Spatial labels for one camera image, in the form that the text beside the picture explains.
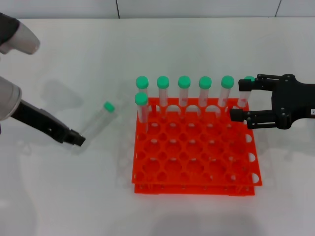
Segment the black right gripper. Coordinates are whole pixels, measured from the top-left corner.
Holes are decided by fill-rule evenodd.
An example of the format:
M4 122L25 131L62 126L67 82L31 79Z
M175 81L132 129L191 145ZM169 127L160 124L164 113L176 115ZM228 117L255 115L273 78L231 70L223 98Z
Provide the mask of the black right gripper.
M315 85L298 81L293 74L283 76L257 74L254 80L240 79L239 91L272 91L271 110L244 111L231 109L230 118L247 122L248 129L289 129L304 118L315 118Z

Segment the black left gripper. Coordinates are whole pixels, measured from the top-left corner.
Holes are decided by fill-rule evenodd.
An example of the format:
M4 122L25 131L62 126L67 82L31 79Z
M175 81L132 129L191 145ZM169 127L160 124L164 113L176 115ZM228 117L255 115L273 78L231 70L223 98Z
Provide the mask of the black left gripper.
M68 143L81 147L86 140L85 137L81 136L77 131L69 129L50 113L24 100L21 100L11 117L41 131L59 143Z

